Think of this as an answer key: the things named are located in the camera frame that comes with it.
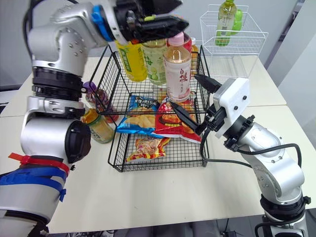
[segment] black wire basket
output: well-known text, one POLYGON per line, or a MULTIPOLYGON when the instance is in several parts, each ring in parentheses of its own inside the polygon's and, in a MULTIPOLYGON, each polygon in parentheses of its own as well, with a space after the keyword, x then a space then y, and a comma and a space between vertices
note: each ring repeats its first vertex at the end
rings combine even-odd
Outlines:
MULTIPOLYGON (((201 123, 201 116, 204 116, 206 109, 209 107, 210 94, 194 78, 194 74, 205 75, 204 66, 207 69, 204 51, 201 46, 200 53, 192 53, 190 92, 194 100, 194 110, 187 109, 191 114, 195 114, 197 123, 201 123)), ((97 90, 95 91, 95 97, 97 98, 96 110, 101 115, 129 115, 131 112, 128 111, 128 105, 132 95, 151 98, 157 96, 154 96, 153 84, 148 79, 142 82, 134 82, 127 77, 119 53, 113 52, 110 46, 104 49, 91 77, 90 82, 92 81, 97 85, 97 90), (95 75, 97 72, 101 72, 102 70, 101 78, 96 78, 95 75), (99 98, 98 92, 100 90, 106 92, 109 98, 108 104, 111 104, 112 108, 115 108, 114 110, 109 109, 109 106, 103 104, 101 98, 99 98)), ((158 114, 159 112, 137 111, 133 112, 133 115, 150 113, 158 114)), ((205 167, 207 164, 199 154, 199 144, 182 138, 171 138, 170 142, 164 147, 166 152, 165 157, 148 161, 126 162, 126 158, 136 150, 136 139, 145 137, 145 135, 140 134, 117 133, 115 129, 115 138, 112 141, 108 163, 120 172, 196 166, 205 167)), ((204 156, 209 158, 207 142, 204 148, 204 156)))

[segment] wall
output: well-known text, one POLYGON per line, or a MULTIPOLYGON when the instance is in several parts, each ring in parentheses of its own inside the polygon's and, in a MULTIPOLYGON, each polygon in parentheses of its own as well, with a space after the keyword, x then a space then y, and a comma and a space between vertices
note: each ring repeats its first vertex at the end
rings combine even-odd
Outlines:
POLYGON ((307 0, 298 13, 291 29, 268 67, 268 72, 277 86, 290 71, 310 40, 316 34, 316 1, 307 0))
MULTIPOLYGON (((224 0, 183 0, 184 4, 174 13, 183 16, 190 23, 188 33, 201 40, 199 17, 207 10, 208 4, 221 4, 224 0)), ((102 0, 91 0, 94 4, 102 0)), ((260 59, 265 63, 271 49, 279 38, 296 0, 236 0, 239 5, 249 5, 249 11, 263 31, 269 32, 268 40, 260 59)), ((35 10, 34 25, 49 21, 49 16, 67 4, 65 0, 48 0, 35 10)), ((27 9, 27 0, 0 1, 0 85, 22 84, 31 72, 31 61, 22 38, 22 18, 27 9)), ((97 56, 100 50, 90 53, 97 56)))
POLYGON ((278 87, 316 148, 316 34, 278 87))

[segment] red strap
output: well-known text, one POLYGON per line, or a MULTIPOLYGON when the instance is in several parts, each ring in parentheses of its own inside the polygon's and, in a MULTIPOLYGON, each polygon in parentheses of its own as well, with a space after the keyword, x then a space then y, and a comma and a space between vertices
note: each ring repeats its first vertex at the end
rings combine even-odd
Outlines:
POLYGON ((30 156, 21 156, 16 153, 11 153, 8 157, 20 161, 21 164, 42 164, 42 165, 55 166, 55 167, 63 169, 67 173, 67 176, 69 174, 69 167, 66 166, 64 163, 56 161, 56 160, 36 159, 30 156))

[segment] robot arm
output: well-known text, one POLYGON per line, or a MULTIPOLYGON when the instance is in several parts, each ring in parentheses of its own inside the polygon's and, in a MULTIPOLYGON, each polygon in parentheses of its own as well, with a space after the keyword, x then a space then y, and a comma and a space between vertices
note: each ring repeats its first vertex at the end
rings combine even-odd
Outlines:
MULTIPOLYGON (((31 0, 30 6, 42 1, 31 0)), ((47 25, 31 29, 28 37, 25 34, 32 52, 34 96, 28 97, 21 133, 25 156, 11 154, 20 167, 0 175, 0 236, 37 237, 47 231, 66 194, 64 185, 73 163, 90 150, 90 130, 79 121, 84 114, 79 102, 81 77, 89 50, 114 40, 139 43, 176 35, 188 26, 186 21, 166 15, 144 18, 168 13, 180 4, 179 0, 75 4, 59 9, 47 25)))
POLYGON ((251 167, 261 190, 260 204, 265 211, 263 227, 265 237, 308 237, 305 204, 310 198, 303 197, 301 185, 304 174, 301 170, 301 152, 296 144, 284 144, 283 138, 269 129, 253 122, 254 116, 244 118, 241 113, 249 104, 248 79, 228 79, 223 85, 204 75, 196 75, 199 83, 213 94, 214 104, 207 110, 204 122, 196 124, 179 105, 171 102, 179 118, 197 134, 205 130, 200 154, 205 161, 231 162, 251 167), (216 137, 227 138, 224 145, 233 152, 240 152, 249 163, 235 160, 206 159, 204 143, 210 131, 216 137), (285 148, 295 147, 298 164, 285 148))

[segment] blue strap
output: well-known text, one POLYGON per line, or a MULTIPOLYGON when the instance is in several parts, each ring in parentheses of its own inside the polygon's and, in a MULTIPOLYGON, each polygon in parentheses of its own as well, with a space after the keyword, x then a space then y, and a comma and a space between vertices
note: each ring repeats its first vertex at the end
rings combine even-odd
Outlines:
POLYGON ((105 38, 105 40, 107 42, 111 42, 111 41, 113 41, 113 39, 110 38, 110 36, 105 28, 104 21, 103 21, 103 18, 102 18, 100 11, 101 11, 100 5, 95 5, 93 7, 92 14, 91 14, 92 21, 99 27, 99 30, 100 30, 102 36, 105 38))
POLYGON ((50 178, 45 178, 41 176, 58 176, 61 177, 61 174, 58 171, 53 171, 51 169, 58 168, 28 168, 28 169, 18 169, 7 175, 0 177, 0 186, 1 185, 16 185, 16 184, 38 184, 45 185, 56 189, 60 193, 59 200, 62 202, 66 194, 66 189, 63 189, 63 186, 50 178))
POLYGON ((10 174, 29 174, 32 176, 58 176, 66 181, 67 175, 65 171, 57 167, 35 167, 17 169, 10 174))

